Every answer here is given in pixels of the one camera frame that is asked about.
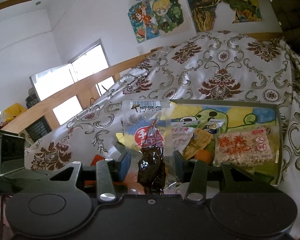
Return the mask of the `orange fruit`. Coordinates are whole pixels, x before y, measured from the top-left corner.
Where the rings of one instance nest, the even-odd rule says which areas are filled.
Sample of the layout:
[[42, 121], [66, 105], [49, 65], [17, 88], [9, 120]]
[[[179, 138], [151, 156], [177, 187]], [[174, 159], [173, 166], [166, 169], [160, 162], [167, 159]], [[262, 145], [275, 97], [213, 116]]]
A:
[[201, 160], [207, 163], [207, 165], [211, 165], [213, 162], [213, 156], [210, 151], [207, 150], [199, 150], [195, 155], [194, 158], [197, 160]]

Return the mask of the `gold foil snack packet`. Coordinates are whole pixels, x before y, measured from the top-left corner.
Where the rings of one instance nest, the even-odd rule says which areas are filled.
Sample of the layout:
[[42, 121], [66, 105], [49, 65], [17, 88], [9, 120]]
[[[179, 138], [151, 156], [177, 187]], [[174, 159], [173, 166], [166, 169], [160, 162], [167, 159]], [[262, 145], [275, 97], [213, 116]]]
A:
[[183, 157], [188, 160], [196, 155], [199, 150], [203, 150], [213, 139], [213, 134], [196, 128], [193, 137], [182, 152]]

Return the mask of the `white green bean snack pouch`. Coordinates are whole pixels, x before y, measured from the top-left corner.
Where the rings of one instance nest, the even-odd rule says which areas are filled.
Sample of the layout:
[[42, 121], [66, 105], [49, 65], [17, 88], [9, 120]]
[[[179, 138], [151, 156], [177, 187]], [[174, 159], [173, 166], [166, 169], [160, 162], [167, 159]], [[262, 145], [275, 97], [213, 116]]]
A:
[[185, 150], [193, 137], [195, 128], [198, 127], [200, 121], [179, 121], [172, 122], [172, 142], [173, 150], [180, 153]]

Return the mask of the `dark blue stick packet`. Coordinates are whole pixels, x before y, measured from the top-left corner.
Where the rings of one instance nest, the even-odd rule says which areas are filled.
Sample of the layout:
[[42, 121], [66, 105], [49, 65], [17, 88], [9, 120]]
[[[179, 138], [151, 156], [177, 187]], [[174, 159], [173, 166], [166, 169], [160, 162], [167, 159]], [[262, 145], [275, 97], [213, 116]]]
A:
[[225, 123], [225, 119], [211, 119], [206, 124], [206, 129], [211, 134], [221, 133], [224, 131], [223, 125]]

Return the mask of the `dried meat clear packet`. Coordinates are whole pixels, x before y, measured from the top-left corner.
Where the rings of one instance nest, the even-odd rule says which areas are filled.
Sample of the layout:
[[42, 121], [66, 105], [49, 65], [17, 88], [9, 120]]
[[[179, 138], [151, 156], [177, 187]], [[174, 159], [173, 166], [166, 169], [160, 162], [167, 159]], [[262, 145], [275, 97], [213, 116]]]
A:
[[124, 146], [131, 154], [125, 182], [133, 194], [177, 193], [168, 100], [122, 102]]

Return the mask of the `rice cracker red packet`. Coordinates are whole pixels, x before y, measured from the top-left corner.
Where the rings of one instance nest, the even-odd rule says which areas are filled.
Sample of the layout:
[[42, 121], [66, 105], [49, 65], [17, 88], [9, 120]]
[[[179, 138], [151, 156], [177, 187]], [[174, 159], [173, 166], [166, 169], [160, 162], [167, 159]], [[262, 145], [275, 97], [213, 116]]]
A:
[[265, 127], [216, 135], [215, 166], [230, 162], [239, 167], [254, 167], [274, 158], [275, 153], [271, 149]]

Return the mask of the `grey tray box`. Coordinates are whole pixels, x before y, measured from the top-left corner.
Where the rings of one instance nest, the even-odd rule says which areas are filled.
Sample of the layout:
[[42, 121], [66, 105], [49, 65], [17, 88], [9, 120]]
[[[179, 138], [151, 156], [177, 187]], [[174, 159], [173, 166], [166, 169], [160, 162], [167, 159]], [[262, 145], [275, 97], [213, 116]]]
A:
[[126, 100], [117, 142], [128, 154], [132, 191], [168, 191], [198, 159], [232, 163], [277, 185], [282, 129], [274, 105], [211, 100]]

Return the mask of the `frog painting tray liner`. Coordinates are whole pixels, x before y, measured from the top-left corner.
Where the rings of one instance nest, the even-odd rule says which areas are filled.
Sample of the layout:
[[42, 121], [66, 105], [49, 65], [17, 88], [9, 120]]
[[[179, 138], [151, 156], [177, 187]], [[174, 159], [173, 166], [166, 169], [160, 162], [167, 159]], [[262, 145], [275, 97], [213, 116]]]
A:
[[277, 111], [272, 107], [247, 107], [226, 105], [180, 105], [169, 101], [142, 100], [126, 101], [122, 111], [125, 117], [136, 117], [136, 120], [128, 121], [128, 142], [134, 143], [134, 134], [141, 129], [142, 135], [148, 131], [148, 125], [157, 121], [160, 129], [166, 128], [166, 115], [172, 122], [196, 121], [200, 123], [197, 128], [206, 129], [206, 124], [211, 119], [225, 119], [223, 132], [232, 129], [243, 129], [255, 124], [276, 125]]

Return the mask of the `window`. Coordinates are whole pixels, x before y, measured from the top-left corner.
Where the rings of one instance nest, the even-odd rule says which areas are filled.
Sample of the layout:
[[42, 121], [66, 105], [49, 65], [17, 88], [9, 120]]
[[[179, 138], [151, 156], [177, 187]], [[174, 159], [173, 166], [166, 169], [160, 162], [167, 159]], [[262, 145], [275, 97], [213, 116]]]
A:
[[[34, 74], [30, 76], [30, 81], [36, 96], [43, 101], [66, 87], [109, 68], [109, 66], [106, 52], [101, 39], [99, 39], [72, 58], [68, 64]], [[114, 83], [113, 77], [97, 83], [95, 87], [98, 96], [103, 95]], [[52, 111], [59, 124], [62, 125], [85, 108], [80, 105], [77, 96], [73, 96]]]

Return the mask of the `floral satin bedspread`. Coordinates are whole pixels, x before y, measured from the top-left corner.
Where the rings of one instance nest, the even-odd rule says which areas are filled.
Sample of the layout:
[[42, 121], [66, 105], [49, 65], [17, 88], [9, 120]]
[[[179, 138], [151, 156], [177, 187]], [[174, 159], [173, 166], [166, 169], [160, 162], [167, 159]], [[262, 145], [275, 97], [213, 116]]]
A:
[[99, 99], [25, 153], [25, 167], [57, 170], [71, 161], [90, 165], [115, 158], [124, 100], [208, 99], [278, 106], [283, 129], [279, 188], [298, 207], [291, 234], [300, 239], [300, 55], [285, 41], [258, 42], [230, 31], [205, 32], [156, 51]]

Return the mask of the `anime girl poster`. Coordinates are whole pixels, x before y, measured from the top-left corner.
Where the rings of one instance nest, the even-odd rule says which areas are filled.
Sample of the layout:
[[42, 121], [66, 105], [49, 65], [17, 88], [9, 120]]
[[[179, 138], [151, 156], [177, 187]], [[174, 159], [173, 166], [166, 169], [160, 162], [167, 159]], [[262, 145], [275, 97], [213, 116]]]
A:
[[128, 11], [128, 18], [137, 42], [142, 43], [160, 36], [150, 1], [136, 1], [137, 3], [131, 6]]

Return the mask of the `blond boy poster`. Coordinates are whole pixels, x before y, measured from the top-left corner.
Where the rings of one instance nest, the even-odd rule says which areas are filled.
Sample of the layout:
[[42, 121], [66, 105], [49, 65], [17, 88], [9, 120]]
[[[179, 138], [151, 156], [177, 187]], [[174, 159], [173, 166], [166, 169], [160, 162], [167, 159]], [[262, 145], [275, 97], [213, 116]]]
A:
[[188, 31], [182, 0], [151, 0], [150, 5], [161, 37]]

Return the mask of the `sunflower painting poster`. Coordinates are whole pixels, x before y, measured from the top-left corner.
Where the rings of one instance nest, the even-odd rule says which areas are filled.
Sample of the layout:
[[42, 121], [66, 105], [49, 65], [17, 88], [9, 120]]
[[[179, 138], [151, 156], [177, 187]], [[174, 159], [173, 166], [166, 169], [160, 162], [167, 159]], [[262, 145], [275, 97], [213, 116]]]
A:
[[194, 27], [197, 32], [212, 30], [217, 18], [217, 9], [226, 5], [231, 11], [231, 22], [250, 23], [262, 20], [258, 0], [187, 0]]

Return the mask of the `wooden bed frame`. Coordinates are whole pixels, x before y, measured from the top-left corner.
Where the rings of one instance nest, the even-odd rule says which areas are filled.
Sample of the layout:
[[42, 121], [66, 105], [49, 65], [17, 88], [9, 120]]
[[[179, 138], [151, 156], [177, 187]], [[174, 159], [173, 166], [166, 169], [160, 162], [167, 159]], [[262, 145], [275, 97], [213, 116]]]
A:
[[146, 53], [127, 61], [123, 61], [58, 91], [16, 117], [4, 126], [3, 130], [11, 133], [20, 133], [41, 117], [46, 119], [51, 129], [56, 129], [60, 126], [60, 123], [53, 112], [54, 108], [72, 97], [76, 97], [78, 99], [79, 104], [83, 109], [87, 108], [92, 104], [91, 99], [96, 100], [99, 98], [99, 94], [96, 89], [97, 83], [110, 77], [113, 78], [114, 81], [119, 81], [121, 79], [121, 72], [136, 66], [149, 55], [151, 55], [151, 53]]

